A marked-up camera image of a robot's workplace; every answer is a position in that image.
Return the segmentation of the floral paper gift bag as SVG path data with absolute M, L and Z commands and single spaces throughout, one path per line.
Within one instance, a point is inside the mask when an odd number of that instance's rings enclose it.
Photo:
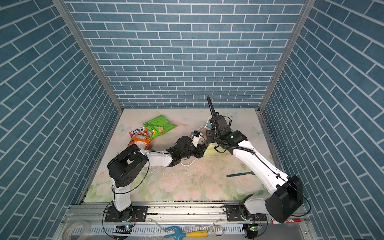
M 197 145 L 204 145 L 206 147 L 206 150 L 204 152 L 204 155 L 201 158 L 196 158 L 194 156 L 187 157 L 185 159 L 181 159 L 181 165 L 184 167 L 189 167 L 192 165 L 197 159 L 207 158 L 207 157 L 213 157 L 213 156 L 220 156 L 220 155 L 226 155 L 230 152 L 219 147 L 219 145 L 214 142 L 214 137 L 212 136 L 211 130 L 213 129 L 210 120 L 207 120 L 207 123 L 205 126 L 200 127 L 196 131 L 199 131 L 201 133 L 201 136 L 199 138 L 196 138 L 192 136 L 192 133 L 190 135 L 190 138 L 192 139 L 192 142 L 194 146 Z

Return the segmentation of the green chips bag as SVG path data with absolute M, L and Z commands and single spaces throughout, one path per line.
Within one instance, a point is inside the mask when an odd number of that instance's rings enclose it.
M 151 133 L 150 140 L 159 137 L 177 127 L 176 125 L 169 122 L 169 120 L 163 115 L 143 123 L 143 126 L 146 127 L 147 130 Z

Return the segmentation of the orange clear snack bag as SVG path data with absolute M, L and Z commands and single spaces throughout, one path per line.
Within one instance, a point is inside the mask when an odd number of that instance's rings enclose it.
M 147 135 L 134 135 L 128 146 L 137 145 L 140 149 L 148 150 L 152 140 Z

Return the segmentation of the orange Fox's fruits candy bag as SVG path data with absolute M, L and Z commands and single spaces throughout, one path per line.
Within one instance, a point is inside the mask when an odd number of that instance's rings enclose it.
M 131 139 L 137 138 L 137 139 L 145 139 L 148 138 L 150 135 L 148 133 L 148 129 L 146 127 L 140 127 L 138 129 L 135 129 L 131 132 L 129 132 Z

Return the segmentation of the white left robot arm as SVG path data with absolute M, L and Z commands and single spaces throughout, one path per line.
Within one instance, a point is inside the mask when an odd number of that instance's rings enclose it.
M 139 176 L 142 169 L 147 171 L 140 183 L 149 174 L 150 167 L 174 167 L 189 157 L 202 158 L 207 144 L 195 144 L 188 136 L 183 136 L 170 148 L 164 151 L 144 150 L 132 144 L 114 157 L 107 164 L 109 175 L 113 180 L 112 192 L 114 200 L 104 210 L 107 223 L 129 222 L 135 217 L 131 201 L 131 183 Z

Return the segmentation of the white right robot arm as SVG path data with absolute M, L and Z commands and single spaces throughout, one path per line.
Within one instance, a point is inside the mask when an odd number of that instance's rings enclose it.
M 261 155 L 240 131 L 231 130 L 231 122 L 220 115 L 207 96 L 212 118 L 213 139 L 219 148 L 241 160 L 263 183 L 269 192 L 264 200 L 267 214 L 284 223 L 304 203 L 303 182 L 298 176 L 290 177 Z

